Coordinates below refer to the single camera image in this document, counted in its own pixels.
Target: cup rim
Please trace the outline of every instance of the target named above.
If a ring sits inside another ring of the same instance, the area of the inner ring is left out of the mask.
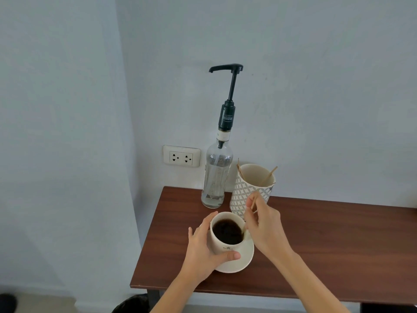
[[[244,163],[243,165],[240,166],[240,168],[242,168],[243,166],[258,166],[258,167],[261,167],[262,169],[267,170],[268,173],[269,173],[269,170],[267,168],[262,167],[261,165],[258,165],[257,163]],[[248,185],[253,186],[253,187],[257,188],[257,189],[268,189],[268,188],[270,188],[270,187],[272,187],[272,186],[274,186],[276,184],[276,178],[274,176],[274,173],[272,173],[272,175],[271,175],[274,178],[274,182],[272,184],[270,184],[269,186],[255,186],[254,184],[250,184],[245,179],[243,179],[242,175],[240,174],[239,169],[237,170],[237,173],[238,173],[239,177],[241,177],[241,179],[244,182],[246,182]]]
[[[237,216],[239,219],[241,219],[243,222],[245,222],[240,216],[238,216],[237,214],[235,214],[235,213],[233,213],[233,212],[229,212],[229,211],[223,211],[223,212],[219,212],[212,220],[211,220],[211,222],[210,222],[210,232],[211,232],[211,234],[212,234],[212,236],[218,241],[218,242],[220,242],[221,244],[223,244],[223,245],[225,245],[225,246],[239,246],[241,243],[243,243],[244,241],[245,241],[245,239],[243,239],[240,243],[238,243],[238,244],[234,244],[234,245],[231,245],[231,244],[226,244],[226,243],[223,243],[220,239],[218,239],[217,237],[216,237],[216,235],[213,233],[213,221],[214,221],[214,219],[218,216],[218,215],[220,215],[221,213],[230,213],[230,214],[232,214],[232,215],[234,215],[234,216]]]

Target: white label on bottle neck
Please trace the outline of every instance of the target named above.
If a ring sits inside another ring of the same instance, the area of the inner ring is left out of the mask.
[[[229,140],[229,137],[230,137],[230,131],[228,131],[228,132],[223,132],[223,131],[220,131],[220,130],[217,131],[217,139],[219,141],[226,142],[226,141]]]

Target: saucer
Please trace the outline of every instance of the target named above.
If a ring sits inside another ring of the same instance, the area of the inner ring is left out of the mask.
[[[213,252],[211,249],[210,231],[207,232],[207,247],[211,252]],[[242,245],[239,246],[235,251],[240,252],[240,259],[228,261],[224,264],[221,264],[216,268],[217,271],[221,273],[237,273],[238,271],[245,269],[248,266],[248,264],[251,263],[253,253],[255,252],[253,241],[244,240],[242,242]]]

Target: power socket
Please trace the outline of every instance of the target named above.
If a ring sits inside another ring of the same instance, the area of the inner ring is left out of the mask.
[[[164,145],[164,163],[169,165],[199,167],[201,150],[198,148]]]

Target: coffee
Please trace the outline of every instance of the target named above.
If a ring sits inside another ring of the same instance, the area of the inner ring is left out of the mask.
[[[220,220],[213,226],[213,234],[223,243],[236,245],[243,241],[239,225],[232,220]]]

